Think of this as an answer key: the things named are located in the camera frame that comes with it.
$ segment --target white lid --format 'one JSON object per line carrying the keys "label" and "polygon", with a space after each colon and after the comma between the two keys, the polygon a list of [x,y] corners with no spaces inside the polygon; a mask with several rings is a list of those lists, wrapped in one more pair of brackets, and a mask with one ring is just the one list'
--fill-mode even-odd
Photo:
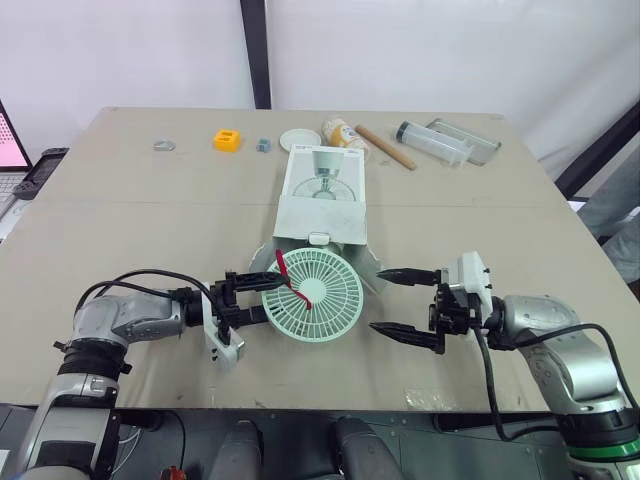
{"label": "white lid", "polygon": [[294,128],[280,135],[280,146],[287,152],[291,151],[293,145],[320,146],[322,137],[319,133],[306,128]]}

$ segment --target laptop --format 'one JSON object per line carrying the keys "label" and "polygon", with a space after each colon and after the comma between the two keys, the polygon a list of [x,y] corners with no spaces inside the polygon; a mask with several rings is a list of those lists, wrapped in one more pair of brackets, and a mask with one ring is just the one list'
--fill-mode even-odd
{"label": "laptop", "polygon": [[15,203],[13,189],[33,165],[0,102],[0,218]]}

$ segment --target black cable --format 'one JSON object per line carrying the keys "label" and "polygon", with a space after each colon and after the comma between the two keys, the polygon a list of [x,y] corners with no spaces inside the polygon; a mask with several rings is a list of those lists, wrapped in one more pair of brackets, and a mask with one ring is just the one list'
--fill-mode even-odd
{"label": "black cable", "polygon": [[182,451],[180,452],[180,468],[179,468],[180,470],[182,470],[182,467],[184,466],[184,452],[187,447],[187,430],[186,428],[184,428],[184,422],[182,421],[182,418],[180,417],[180,415],[178,415],[173,410],[167,410],[166,412],[176,417],[176,420],[178,420],[178,422],[180,423],[180,428],[182,429]]}
{"label": "black cable", "polygon": [[498,434],[498,437],[500,437],[500,440],[504,442],[511,442],[518,437],[527,435],[528,433],[558,431],[558,427],[551,426],[551,425],[529,427],[529,428],[519,430],[511,435],[508,435],[504,431],[504,426],[502,424],[502,417],[500,417],[500,410],[498,409],[498,400],[496,398],[496,387],[493,379],[493,366],[491,365],[491,356],[489,355],[489,348],[487,347],[487,344],[484,341],[484,337],[482,336],[480,327],[474,328],[473,333],[475,333],[476,335],[478,346],[480,347],[480,351],[482,352],[482,361],[484,363],[484,375],[485,375],[485,381],[487,384],[487,397],[489,398],[489,408],[491,409],[491,419],[493,420],[493,424],[496,428],[496,433]]}
{"label": "black cable", "polygon": [[613,340],[609,333],[597,323],[581,323],[580,325],[572,325],[571,327],[561,328],[559,330],[554,330],[553,332],[546,333],[544,335],[540,335],[539,337],[532,338],[531,340],[524,340],[522,342],[516,343],[517,348],[529,347],[531,345],[535,345],[537,343],[542,343],[551,338],[559,337],[561,335],[566,335],[567,333],[578,332],[580,330],[596,330],[602,337],[605,342],[607,342],[607,348],[609,349],[609,355],[611,356],[611,360],[613,361],[613,365],[616,368],[616,372],[618,374],[618,379],[620,380],[620,385],[622,385],[622,390],[624,390],[625,395],[629,399],[629,403],[633,407],[634,410],[638,409],[638,403],[636,399],[633,397],[633,393],[631,393],[631,388],[627,383],[627,379],[624,376],[624,372],[622,371],[622,366],[620,365],[620,359],[618,359],[618,352],[616,351],[616,347],[613,344]]}
{"label": "black cable", "polygon": [[[200,282],[198,279],[190,277],[189,275],[184,275],[182,273],[170,272],[168,270],[161,270],[158,268],[143,268],[141,270],[133,270],[131,272],[123,273],[122,275],[119,275],[118,277],[114,278],[114,281],[124,280],[125,278],[135,277],[137,275],[160,275],[163,277],[177,278],[178,280],[189,282],[192,285],[195,285],[196,287],[198,287],[198,289],[204,294],[204,296],[207,297],[207,299],[211,302],[212,308],[215,308],[216,302],[213,298],[213,295],[211,294],[211,290],[208,289],[204,285],[204,283]],[[101,297],[107,292],[107,290],[109,290],[109,287],[105,286],[102,290],[98,292],[96,297]]]}
{"label": "black cable", "polygon": [[167,292],[159,292],[158,290],[152,290],[150,288],[141,287],[140,285],[136,285],[135,283],[119,282],[117,280],[108,280],[108,281],[105,281],[105,282],[98,282],[98,283],[96,283],[94,285],[91,285],[82,294],[82,297],[80,297],[80,300],[78,300],[78,304],[76,305],[76,310],[75,310],[76,313],[78,312],[78,310],[80,310],[82,308],[84,303],[87,301],[87,298],[89,298],[89,295],[91,295],[91,293],[94,290],[97,290],[100,287],[103,287],[103,289],[104,288],[108,289],[108,288],[111,288],[111,287],[129,288],[131,290],[137,290],[139,292],[148,293],[150,295],[155,295],[157,297],[172,298],[172,296]]}

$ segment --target laptop screen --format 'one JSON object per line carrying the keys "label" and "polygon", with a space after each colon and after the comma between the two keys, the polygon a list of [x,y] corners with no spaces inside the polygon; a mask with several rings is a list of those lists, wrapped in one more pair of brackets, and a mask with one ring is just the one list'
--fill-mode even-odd
{"label": "laptop screen", "polygon": [[9,117],[0,103],[0,172],[28,170],[31,162],[9,123]]}

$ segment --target white wall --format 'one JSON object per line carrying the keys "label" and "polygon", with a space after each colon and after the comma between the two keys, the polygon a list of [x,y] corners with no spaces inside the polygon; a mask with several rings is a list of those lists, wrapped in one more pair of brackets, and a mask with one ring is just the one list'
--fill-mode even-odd
{"label": "white wall", "polygon": [[267,0],[274,108],[504,114],[556,178],[640,96],[637,0]]}
{"label": "white wall", "polygon": [[105,105],[253,108],[238,0],[0,0],[0,99],[32,160]]}

